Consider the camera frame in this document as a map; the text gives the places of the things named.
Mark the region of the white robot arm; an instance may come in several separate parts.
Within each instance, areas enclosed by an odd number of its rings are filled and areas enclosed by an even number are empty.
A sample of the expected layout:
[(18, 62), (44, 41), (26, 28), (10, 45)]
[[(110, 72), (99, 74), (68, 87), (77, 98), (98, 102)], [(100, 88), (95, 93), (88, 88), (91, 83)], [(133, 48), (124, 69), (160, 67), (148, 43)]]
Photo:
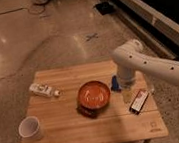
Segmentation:
[(151, 57), (142, 53), (143, 44), (131, 39), (112, 52), (112, 60), (117, 66), (117, 80), (122, 88), (135, 83), (135, 74), (141, 71), (179, 87), (179, 61)]

